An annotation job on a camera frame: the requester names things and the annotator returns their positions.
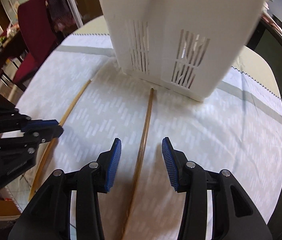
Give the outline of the red upholstered chair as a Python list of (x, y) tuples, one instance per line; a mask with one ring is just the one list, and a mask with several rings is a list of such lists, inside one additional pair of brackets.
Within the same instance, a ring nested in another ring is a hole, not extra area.
[(28, 53), (13, 78), (22, 91), (24, 82), (32, 78), (57, 47), (58, 39), (50, 25), (46, 0), (29, 0), (18, 7), (18, 25)]

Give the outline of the light wooden chopstick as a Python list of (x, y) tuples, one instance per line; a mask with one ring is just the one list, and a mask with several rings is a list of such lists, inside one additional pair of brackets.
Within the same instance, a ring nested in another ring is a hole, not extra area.
[(138, 182), (139, 182), (139, 178), (140, 178), (140, 174), (141, 174), (142, 163), (143, 163), (143, 160), (144, 160), (147, 137), (148, 137), (148, 132), (149, 132), (149, 124), (150, 124), (150, 121), (151, 121), (153, 98), (154, 98), (154, 88), (151, 88), (150, 91), (149, 91), (145, 122), (144, 122), (144, 127), (143, 127), (143, 130), (142, 130), (142, 136), (141, 136), (141, 141), (140, 141), (140, 145), (139, 145), (138, 156), (137, 156), (136, 165), (135, 165), (134, 174), (133, 174), (132, 188), (131, 188), (131, 192), (130, 192), (130, 196), (129, 196), (129, 201), (128, 201), (128, 204), (127, 204), (127, 209), (126, 209), (124, 221), (123, 221), (122, 226), (120, 228), (120, 232), (118, 234), (117, 239), (124, 239), (126, 231), (127, 231), (127, 227), (129, 225), (130, 216), (131, 216), (131, 213), (133, 211), (134, 204), (136, 202), (136, 191), (137, 191), (137, 188), (138, 188)]
[[(72, 102), (69, 105), (69, 107), (67, 108), (65, 114), (61, 118), (61, 121), (59, 122), (60, 126), (63, 126), (65, 124), (67, 118), (69, 117), (69, 115), (72, 112), (73, 108), (75, 107), (76, 103), (81, 98), (82, 94), (87, 89), (87, 87), (89, 86), (90, 83), (91, 83), (91, 80), (88, 80), (82, 86), (81, 90), (78, 92), (78, 94), (75, 96), (75, 98), (72, 100)], [(52, 153), (52, 151), (56, 147), (57, 142), (58, 142), (58, 139), (56, 139), (56, 138), (52, 139), (48, 143), (46, 149), (44, 150), (44, 152), (42, 154), (42, 157), (40, 159), (40, 162), (39, 162), (38, 167), (37, 167), (36, 172), (35, 172), (33, 183), (31, 185), (31, 190), (30, 190), (29, 198), (28, 198), (29, 201), (33, 198), (34, 194), (36, 193), (36, 191), (40, 187), (40, 181), (41, 181), (41, 175), (42, 175), (43, 169), (44, 169), (44, 167), (46, 165), (46, 162), (47, 162), (47, 159), (48, 159), (49, 155)]]

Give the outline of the white plastic utensil basket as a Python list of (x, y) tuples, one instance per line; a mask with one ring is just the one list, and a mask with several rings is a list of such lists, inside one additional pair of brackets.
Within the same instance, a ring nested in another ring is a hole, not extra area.
[(266, 0), (99, 0), (125, 74), (202, 102), (247, 44)]

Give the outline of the white patterned tablecloth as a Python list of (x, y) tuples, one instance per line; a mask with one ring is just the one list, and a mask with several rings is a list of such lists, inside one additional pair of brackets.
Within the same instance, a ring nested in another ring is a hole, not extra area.
[(199, 103), (124, 74), (109, 36), (70, 35), (16, 105), (34, 119), (60, 120), (79, 96), (42, 177), (57, 168), (79, 170), (119, 138), (114, 185), (99, 203), (106, 239), (121, 239), (150, 91), (151, 122), (125, 239), (177, 238), (185, 195), (170, 185), (161, 153), (165, 137), (202, 168), (230, 170), (268, 221), (282, 189), (282, 101), (270, 66), (248, 48)]

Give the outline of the purple hanging apron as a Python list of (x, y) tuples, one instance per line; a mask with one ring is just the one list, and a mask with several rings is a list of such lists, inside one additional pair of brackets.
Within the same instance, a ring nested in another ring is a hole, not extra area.
[(47, 0), (50, 17), (58, 31), (76, 27), (76, 22), (67, 0)]

